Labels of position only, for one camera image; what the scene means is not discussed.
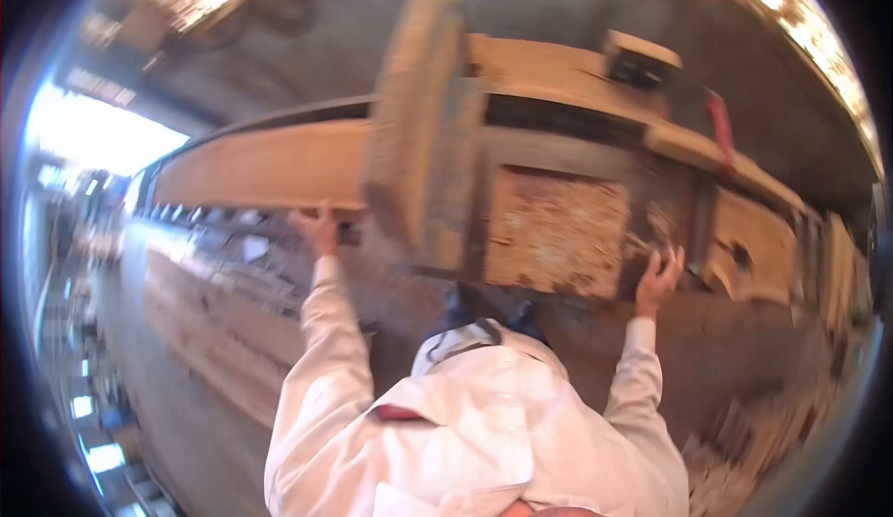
workshop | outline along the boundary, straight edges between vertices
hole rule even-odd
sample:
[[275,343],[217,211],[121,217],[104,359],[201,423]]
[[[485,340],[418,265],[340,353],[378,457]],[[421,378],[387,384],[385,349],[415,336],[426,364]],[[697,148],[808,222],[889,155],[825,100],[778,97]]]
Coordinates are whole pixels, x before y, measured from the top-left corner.
[[116,516],[772,514],[876,347],[816,0],[93,0],[47,86],[24,289]]

hand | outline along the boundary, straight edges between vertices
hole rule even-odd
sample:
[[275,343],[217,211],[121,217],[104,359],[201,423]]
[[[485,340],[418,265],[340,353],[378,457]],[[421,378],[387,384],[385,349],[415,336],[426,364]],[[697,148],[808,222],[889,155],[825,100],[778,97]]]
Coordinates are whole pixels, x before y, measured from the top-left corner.
[[667,248],[667,266],[664,272],[657,274],[661,268],[661,254],[654,250],[648,260],[648,268],[636,288],[636,315],[638,317],[657,316],[657,308],[676,289],[682,267],[685,266],[685,250],[680,246],[673,252]]
[[288,221],[310,242],[317,259],[326,255],[338,255],[338,223],[332,218],[329,202],[323,201],[313,219],[300,211],[288,214]]

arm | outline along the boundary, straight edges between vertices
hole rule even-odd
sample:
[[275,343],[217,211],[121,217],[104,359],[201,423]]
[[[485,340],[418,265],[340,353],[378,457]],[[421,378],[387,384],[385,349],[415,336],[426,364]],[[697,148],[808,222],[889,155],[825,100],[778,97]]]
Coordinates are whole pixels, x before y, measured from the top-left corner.
[[651,256],[636,291],[637,317],[627,325],[623,353],[611,383],[604,416],[652,463],[668,487],[666,491],[671,493],[670,499],[675,500],[674,504],[684,504],[686,514],[688,476],[685,463],[670,439],[664,418],[657,412],[664,379],[654,351],[654,317],[660,303],[675,290],[685,255],[680,248],[678,255],[671,252],[669,257],[667,268],[658,274],[660,255],[655,252]]
[[324,208],[319,220],[296,222],[319,259],[301,309],[307,350],[282,384],[263,473],[273,514],[312,458],[373,402],[369,352],[342,280],[335,221]]

red strap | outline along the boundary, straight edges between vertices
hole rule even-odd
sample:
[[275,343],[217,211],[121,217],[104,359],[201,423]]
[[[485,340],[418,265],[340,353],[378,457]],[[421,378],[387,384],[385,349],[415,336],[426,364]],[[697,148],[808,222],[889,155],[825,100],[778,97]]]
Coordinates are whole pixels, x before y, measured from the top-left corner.
[[422,417],[418,412],[411,411],[402,406],[394,406],[393,404],[380,404],[375,407],[375,413],[381,420],[421,420]]
[[726,110],[725,101],[722,100],[722,97],[710,89],[707,90],[707,109],[713,118],[716,143],[720,146],[720,152],[722,153],[722,164],[716,172],[724,178],[731,179],[735,172],[735,143],[731,139],[729,112]]

bright window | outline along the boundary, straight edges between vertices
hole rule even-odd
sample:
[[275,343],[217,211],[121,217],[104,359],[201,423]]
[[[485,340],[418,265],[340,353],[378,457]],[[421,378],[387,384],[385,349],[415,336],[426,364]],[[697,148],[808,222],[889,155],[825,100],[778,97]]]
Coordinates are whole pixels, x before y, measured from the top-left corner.
[[87,395],[72,399],[72,414],[75,418],[87,416],[93,412],[93,398]]
[[95,473],[108,471],[124,464],[124,452],[118,444],[99,445],[87,451],[87,465]]

